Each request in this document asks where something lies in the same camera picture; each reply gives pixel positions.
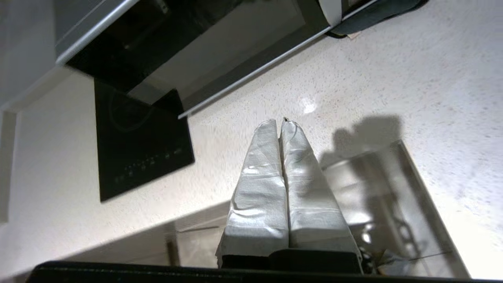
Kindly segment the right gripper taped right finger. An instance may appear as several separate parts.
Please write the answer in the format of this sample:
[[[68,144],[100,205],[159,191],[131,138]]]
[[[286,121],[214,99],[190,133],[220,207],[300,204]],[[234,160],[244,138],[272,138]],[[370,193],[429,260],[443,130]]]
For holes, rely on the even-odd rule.
[[[288,192],[289,246],[348,255],[361,271],[360,250],[303,129],[284,119],[280,142]]]

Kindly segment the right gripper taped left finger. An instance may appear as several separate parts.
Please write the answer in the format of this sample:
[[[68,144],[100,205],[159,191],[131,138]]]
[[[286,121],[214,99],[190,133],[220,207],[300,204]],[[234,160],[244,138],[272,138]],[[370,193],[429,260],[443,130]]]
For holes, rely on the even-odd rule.
[[[216,250],[219,268],[259,265],[289,247],[288,201],[274,119],[259,124],[233,192]]]

